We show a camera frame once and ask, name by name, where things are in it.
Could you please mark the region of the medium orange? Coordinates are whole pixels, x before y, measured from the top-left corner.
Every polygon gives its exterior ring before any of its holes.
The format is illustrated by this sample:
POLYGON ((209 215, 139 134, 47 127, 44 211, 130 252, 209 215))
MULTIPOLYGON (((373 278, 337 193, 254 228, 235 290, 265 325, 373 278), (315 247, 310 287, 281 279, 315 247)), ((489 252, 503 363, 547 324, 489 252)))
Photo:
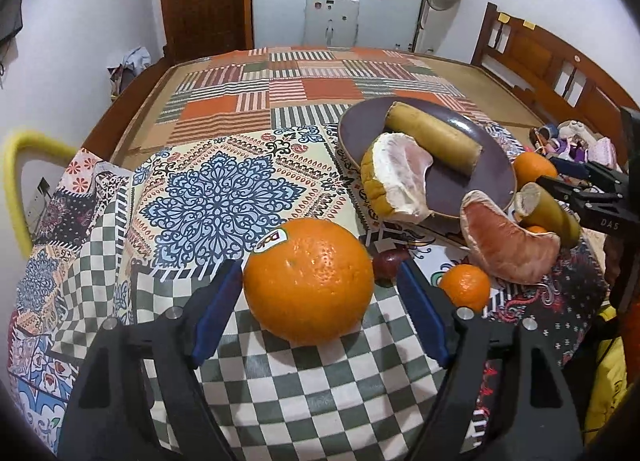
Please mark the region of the medium orange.
POLYGON ((535 182, 541 176, 556 178, 559 176, 555 166, 544 156, 535 152, 523 152, 512 163, 518 190, 529 182, 535 182))

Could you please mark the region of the sugarcane piece off plate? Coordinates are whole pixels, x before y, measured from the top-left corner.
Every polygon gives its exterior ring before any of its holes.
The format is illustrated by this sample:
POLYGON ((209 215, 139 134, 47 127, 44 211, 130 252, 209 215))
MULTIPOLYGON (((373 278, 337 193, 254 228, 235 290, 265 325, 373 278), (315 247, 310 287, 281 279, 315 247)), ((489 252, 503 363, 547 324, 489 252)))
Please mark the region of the sugarcane piece off plate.
POLYGON ((525 226, 540 226, 555 233, 562 247, 572 249, 580 240, 580 225, 553 196, 536 182, 524 184, 514 196, 515 218, 525 226))

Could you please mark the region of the peeled pink pomelo segment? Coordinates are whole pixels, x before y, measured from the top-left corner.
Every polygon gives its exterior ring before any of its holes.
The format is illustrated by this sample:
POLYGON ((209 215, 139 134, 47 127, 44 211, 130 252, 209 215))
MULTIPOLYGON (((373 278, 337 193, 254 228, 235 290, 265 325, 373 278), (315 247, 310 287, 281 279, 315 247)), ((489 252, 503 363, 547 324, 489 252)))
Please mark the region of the peeled pink pomelo segment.
POLYGON ((460 227, 475 262, 491 276, 534 285, 554 266, 561 240, 555 233, 531 233, 512 221, 480 190, 460 206, 460 227))

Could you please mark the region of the small mandarin orange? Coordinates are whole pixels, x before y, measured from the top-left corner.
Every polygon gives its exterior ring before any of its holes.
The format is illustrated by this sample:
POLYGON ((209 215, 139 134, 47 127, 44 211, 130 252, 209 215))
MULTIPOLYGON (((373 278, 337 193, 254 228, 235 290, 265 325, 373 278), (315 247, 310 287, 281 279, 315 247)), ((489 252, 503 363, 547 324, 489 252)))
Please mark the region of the small mandarin orange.
POLYGON ((456 307, 468 307, 480 314, 489 302, 490 278, 480 267, 461 264, 450 268, 439 281, 439 288, 456 307))

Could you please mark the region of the large orange with sticker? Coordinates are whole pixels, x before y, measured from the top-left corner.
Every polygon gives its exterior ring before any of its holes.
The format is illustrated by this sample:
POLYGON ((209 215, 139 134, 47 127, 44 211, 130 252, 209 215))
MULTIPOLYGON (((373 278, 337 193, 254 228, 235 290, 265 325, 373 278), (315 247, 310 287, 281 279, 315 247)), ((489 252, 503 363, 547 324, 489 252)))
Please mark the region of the large orange with sticker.
POLYGON ((243 271, 248 308, 267 331, 316 346, 356 327, 371 303, 367 250, 335 222, 296 218, 260 239, 243 271))

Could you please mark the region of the pile of toys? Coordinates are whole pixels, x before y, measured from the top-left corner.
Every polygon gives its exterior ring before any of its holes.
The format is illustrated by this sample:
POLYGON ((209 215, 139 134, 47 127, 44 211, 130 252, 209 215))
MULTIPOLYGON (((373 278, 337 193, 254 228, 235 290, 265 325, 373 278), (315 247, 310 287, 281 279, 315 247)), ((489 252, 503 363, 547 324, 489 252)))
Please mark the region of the pile of toys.
POLYGON ((559 158, 577 164, 593 162, 616 172, 622 171, 611 139, 596 135, 582 122, 562 122, 559 126, 547 124, 529 129, 528 135, 534 151, 548 160, 559 158))

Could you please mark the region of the wooden headboard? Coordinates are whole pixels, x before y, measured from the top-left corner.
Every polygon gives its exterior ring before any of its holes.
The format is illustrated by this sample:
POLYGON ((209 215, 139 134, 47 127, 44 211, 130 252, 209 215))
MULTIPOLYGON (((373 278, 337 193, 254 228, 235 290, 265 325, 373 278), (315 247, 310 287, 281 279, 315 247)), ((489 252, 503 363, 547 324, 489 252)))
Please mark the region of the wooden headboard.
POLYGON ((637 109, 638 104, 610 74, 562 38, 490 2, 471 64, 495 77, 541 120, 582 122, 608 138, 618 164, 626 164, 620 110, 637 109))

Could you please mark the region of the yellow bag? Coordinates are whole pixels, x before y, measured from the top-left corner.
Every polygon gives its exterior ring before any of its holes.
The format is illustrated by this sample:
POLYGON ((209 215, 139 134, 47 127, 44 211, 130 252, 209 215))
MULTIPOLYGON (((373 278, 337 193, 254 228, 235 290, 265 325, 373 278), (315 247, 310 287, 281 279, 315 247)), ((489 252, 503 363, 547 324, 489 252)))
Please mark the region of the yellow bag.
POLYGON ((617 311, 611 305, 601 308, 596 349, 596 371, 586 411, 584 443, 589 445, 612 418, 627 390, 627 369, 623 340, 618 329, 617 311))

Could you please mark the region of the dark purple plate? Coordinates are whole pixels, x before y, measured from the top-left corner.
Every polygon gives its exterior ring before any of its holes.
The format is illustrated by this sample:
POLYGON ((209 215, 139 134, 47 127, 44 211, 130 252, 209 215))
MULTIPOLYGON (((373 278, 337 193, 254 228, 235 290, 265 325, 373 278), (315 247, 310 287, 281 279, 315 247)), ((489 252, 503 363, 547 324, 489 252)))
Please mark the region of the dark purple plate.
POLYGON ((480 124, 431 101, 378 97, 347 109, 338 123, 338 139, 352 163, 359 165, 373 140, 384 132, 384 117, 394 101, 434 115, 483 147, 480 163, 469 178, 438 160, 428 169, 425 175, 426 203, 435 214, 457 219, 462 198, 471 190, 484 191, 503 210, 511 204, 516 192, 516 178, 506 151, 480 124))

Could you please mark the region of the dark red grape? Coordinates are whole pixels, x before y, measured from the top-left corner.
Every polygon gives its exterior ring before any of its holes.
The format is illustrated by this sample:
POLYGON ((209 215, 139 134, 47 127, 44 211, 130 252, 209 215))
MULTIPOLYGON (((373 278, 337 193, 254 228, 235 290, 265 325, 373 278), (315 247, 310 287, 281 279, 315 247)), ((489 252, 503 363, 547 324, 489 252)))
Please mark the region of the dark red grape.
POLYGON ((374 280, 382 287, 390 287, 396 282, 400 265, 411 255, 407 249, 386 250, 376 254, 372 259, 374 280))

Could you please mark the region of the white standing fan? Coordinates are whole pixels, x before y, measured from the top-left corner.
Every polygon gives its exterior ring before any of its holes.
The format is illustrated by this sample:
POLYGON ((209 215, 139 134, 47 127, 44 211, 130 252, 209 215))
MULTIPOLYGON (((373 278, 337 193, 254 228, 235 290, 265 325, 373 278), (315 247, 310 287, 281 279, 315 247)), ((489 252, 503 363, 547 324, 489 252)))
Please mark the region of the white standing fan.
POLYGON ((434 54, 445 39, 462 0, 422 0, 413 51, 434 54))

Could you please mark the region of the small white cabinet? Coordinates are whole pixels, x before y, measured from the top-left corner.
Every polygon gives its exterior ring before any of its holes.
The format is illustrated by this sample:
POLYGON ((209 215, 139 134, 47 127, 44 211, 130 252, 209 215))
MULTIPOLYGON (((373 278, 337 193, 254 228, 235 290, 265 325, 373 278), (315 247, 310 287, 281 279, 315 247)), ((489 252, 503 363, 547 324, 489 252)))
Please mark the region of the small white cabinet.
POLYGON ((359 9, 359 0, 306 0, 303 45, 354 47, 359 9))

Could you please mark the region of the striped patchwork bed blanket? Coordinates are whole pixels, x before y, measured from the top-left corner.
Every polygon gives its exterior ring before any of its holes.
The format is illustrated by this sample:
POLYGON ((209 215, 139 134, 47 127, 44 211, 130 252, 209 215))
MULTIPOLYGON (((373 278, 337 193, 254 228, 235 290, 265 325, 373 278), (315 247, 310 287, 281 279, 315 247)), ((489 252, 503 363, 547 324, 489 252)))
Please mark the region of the striped patchwork bed blanket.
POLYGON ((383 49, 258 48, 175 67, 146 149, 255 130, 326 125, 353 104, 398 96, 487 116, 423 58, 383 49))

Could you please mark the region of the clothes pile by door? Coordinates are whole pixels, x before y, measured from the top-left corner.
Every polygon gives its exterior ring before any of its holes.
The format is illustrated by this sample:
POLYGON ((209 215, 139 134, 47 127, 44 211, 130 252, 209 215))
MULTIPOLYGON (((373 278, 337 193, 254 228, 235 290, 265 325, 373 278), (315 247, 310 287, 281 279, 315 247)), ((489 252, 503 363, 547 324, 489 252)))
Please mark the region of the clothes pile by door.
POLYGON ((152 64, 151 55, 144 46, 130 50, 122 57, 118 65, 107 69, 110 74, 111 102, 114 102, 120 94, 152 64))

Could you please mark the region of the wooden bed frame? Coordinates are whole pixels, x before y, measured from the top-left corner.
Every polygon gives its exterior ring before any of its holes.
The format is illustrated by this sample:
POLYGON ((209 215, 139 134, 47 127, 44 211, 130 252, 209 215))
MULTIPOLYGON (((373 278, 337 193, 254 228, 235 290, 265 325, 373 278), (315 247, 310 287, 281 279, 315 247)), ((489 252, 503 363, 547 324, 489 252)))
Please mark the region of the wooden bed frame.
MULTIPOLYGON (((488 120, 505 127, 520 143, 527 143, 529 129, 544 123, 485 71, 454 60, 411 55, 425 59, 437 75, 449 80, 466 99, 477 105, 488 120)), ((157 118, 153 106, 175 67, 186 63, 172 65, 168 59, 161 58, 144 71, 106 111, 85 141, 85 148, 129 169, 136 168, 152 153, 162 149, 146 149, 143 146, 157 118)))

